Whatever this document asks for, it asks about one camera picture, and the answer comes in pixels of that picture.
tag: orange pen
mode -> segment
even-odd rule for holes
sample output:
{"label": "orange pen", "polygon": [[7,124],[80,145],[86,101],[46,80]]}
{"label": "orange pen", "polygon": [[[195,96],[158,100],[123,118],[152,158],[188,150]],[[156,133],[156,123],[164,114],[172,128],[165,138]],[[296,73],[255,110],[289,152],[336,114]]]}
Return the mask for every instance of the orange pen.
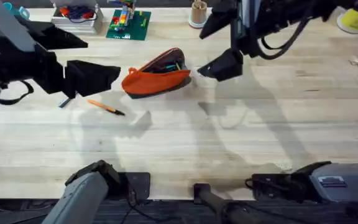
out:
{"label": "orange pen", "polygon": [[113,113],[113,114],[116,114],[116,115],[125,116],[125,114],[124,114],[123,112],[121,112],[121,111],[119,111],[119,110],[116,110],[116,109],[114,109],[114,108],[108,107],[108,106],[106,106],[106,105],[104,105],[104,104],[102,104],[102,103],[98,103],[98,102],[96,102],[96,101],[94,101],[94,100],[88,100],[88,103],[91,103],[91,104],[96,105],[96,106],[98,106],[98,107],[100,107],[100,108],[103,108],[103,109],[105,109],[106,111],[108,111],[108,112],[110,112],[110,113]]}

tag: wooden tabletop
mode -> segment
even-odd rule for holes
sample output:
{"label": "wooden tabletop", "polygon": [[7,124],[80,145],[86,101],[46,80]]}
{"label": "wooden tabletop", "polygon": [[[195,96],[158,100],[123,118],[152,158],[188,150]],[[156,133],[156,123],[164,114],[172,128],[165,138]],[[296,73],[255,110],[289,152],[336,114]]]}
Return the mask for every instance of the wooden tabletop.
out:
{"label": "wooden tabletop", "polygon": [[[104,9],[107,23],[113,9]],[[57,50],[61,63],[84,60],[122,68],[112,90],[57,107],[62,93],[35,93],[0,105],[0,198],[59,198],[64,182],[100,159],[118,171],[151,173],[150,198],[190,199],[196,182],[226,197],[251,199],[244,179],[254,173],[292,172],[316,161],[358,162],[358,35],[332,22],[310,22],[282,58],[245,57],[244,75],[222,83],[197,68],[229,47],[229,29],[198,38],[190,9],[152,11],[146,41],[82,36],[87,49]],[[48,21],[51,9],[31,9]],[[294,27],[267,38],[279,46]],[[139,68],[172,47],[193,72],[181,90],[142,100],[121,88],[129,67]],[[1,98],[25,92],[11,83]],[[87,99],[127,114],[114,116]]]}

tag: pencil case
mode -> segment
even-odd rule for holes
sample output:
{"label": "pencil case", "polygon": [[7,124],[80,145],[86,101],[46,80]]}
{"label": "pencil case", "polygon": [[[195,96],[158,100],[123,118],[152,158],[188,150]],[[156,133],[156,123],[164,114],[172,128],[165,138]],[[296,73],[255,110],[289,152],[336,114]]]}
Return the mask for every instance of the pencil case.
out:
{"label": "pencil case", "polygon": [[179,48],[173,48],[140,69],[130,68],[121,85],[132,99],[139,99],[183,88],[191,82],[189,75],[184,53]]}

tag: wooden cup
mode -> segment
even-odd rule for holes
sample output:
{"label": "wooden cup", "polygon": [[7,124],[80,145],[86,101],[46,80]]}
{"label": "wooden cup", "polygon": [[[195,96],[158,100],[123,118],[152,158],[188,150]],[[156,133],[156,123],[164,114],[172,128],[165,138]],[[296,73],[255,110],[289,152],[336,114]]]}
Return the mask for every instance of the wooden cup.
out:
{"label": "wooden cup", "polygon": [[203,24],[206,21],[207,4],[203,1],[196,0],[191,5],[191,21],[195,24]]}

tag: green lego baseplate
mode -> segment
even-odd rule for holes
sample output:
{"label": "green lego baseplate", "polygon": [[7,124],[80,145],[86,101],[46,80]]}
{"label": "green lego baseplate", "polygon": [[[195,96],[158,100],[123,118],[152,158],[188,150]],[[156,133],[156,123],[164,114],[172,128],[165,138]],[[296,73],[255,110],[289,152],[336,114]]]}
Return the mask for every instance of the green lego baseplate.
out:
{"label": "green lego baseplate", "polygon": [[[121,15],[121,10],[116,9],[114,11],[113,17],[119,17]],[[142,11],[142,15],[140,15],[140,11],[135,11],[134,18],[128,22],[128,26],[125,27],[125,30],[115,31],[113,27],[111,27],[113,21],[111,19],[109,30],[107,31],[107,38],[115,38],[115,39],[127,39],[127,40],[145,40],[147,28],[149,27],[151,12]],[[144,23],[144,19],[147,19],[145,26],[142,27]]]}

